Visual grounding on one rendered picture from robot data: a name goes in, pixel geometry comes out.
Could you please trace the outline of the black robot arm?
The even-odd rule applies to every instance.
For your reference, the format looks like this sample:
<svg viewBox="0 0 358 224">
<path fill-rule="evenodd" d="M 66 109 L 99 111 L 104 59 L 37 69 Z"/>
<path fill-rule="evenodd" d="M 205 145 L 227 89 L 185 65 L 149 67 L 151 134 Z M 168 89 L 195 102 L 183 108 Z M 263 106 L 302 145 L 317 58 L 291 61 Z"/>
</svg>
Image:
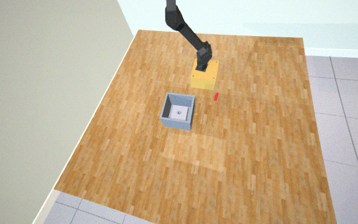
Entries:
<svg viewBox="0 0 358 224">
<path fill-rule="evenodd" d="M 197 66 L 195 70 L 205 72 L 212 57 L 211 45 L 202 42 L 185 22 L 176 0 L 166 0 L 165 22 L 169 28 L 178 31 L 196 50 Z"/>
</svg>

